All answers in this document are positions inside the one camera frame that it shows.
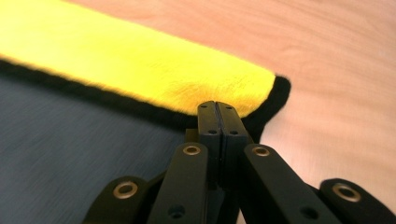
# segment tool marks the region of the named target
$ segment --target wooden table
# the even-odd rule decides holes
[[[396,212],[396,2],[73,0],[290,79],[262,143],[308,184],[351,180]]]

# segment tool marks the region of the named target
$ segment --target hole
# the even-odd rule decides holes
[[[128,193],[128,192],[130,192],[130,191],[132,191],[132,186],[130,186],[130,185],[124,185],[124,186],[121,186],[120,188],[119,188],[119,193],[121,193],[121,194],[125,194],[125,193]]]
[[[200,153],[201,149],[198,147],[189,146],[189,147],[183,148],[183,152],[186,153],[187,155],[193,156],[193,155]]]
[[[137,193],[137,185],[132,181],[126,181],[118,184],[114,190],[113,195],[118,199],[128,199]]]
[[[347,197],[354,197],[354,196],[355,196],[355,194],[353,193],[353,191],[350,190],[350,189],[340,189],[340,192],[341,192],[342,194],[344,194],[345,196],[347,196]]]
[[[186,210],[180,204],[174,204],[168,209],[168,215],[172,219],[179,219],[181,217],[184,217],[185,214]]]
[[[310,207],[303,207],[302,209],[300,209],[300,212],[303,214],[304,217],[308,219],[318,219],[319,217],[318,212]]]
[[[352,203],[357,203],[361,200],[361,195],[352,187],[346,184],[337,183],[332,186],[332,191],[340,198]]]
[[[270,155],[270,151],[268,151],[268,149],[264,147],[254,147],[253,152],[257,156],[262,156],[262,157]]]

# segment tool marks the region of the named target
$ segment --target black fabric edge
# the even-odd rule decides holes
[[[2,77],[17,79],[37,87],[46,88],[54,93],[73,97],[92,104],[117,110],[129,116],[154,122],[158,125],[180,132],[197,128],[197,117],[171,111],[149,103],[139,102],[130,97],[121,96],[112,91],[103,91],[95,87],[66,80],[62,77],[50,75],[40,70],[33,70],[23,65],[16,65],[0,60]],[[274,86],[268,98],[260,107],[242,118],[247,131],[254,142],[260,142],[265,124],[282,108],[289,97],[290,82],[281,76],[276,76]]]
[[[38,88],[45,88],[56,94],[104,106],[128,116],[135,116],[173,130],[185,132],[186,129],[197,127],[196,116],[139,102],[112,91],[103,91],[95,87],[85,86],[81,83],[50,75],[43,71],[32,70],[22,65],[0,60],[0,74],[4,78],[17,79],[20,82],[34,85]]]
[[[265,124],[285,105],[289,99],[291,85],[287,78],[276,75],[268,98],[258,109],[242,118],[245,128],[255,143],[260,142]]]

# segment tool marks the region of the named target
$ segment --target metal grommet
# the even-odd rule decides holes
[[[356,190],[346,184],[337,183],[332,186],[332,191],[334,191],[334,193],[338,197],[352,203],[357,203],[361,200],[361,195]]]
[[[183,148],[183,152],[189,156],[193,156],[199,154],[201,152],[201,149],[195,146],[188,146]]]
[[[268,149],[264,148],[264,147],[254,147],[252,151],[254,154],[256,154],[257,156],[261,156],[261,157],[270,155],[270,151],[268,151]]]
[[[137,193],[137,185],[132,181],[122,182],[118,184],[114,190],[114,197],[118,199],[127,199]]]

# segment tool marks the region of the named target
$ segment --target wooden surface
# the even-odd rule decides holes
[[[345,178],[396,212],[395,1],[73,2],[284,74],[262,143],[305,182]]]

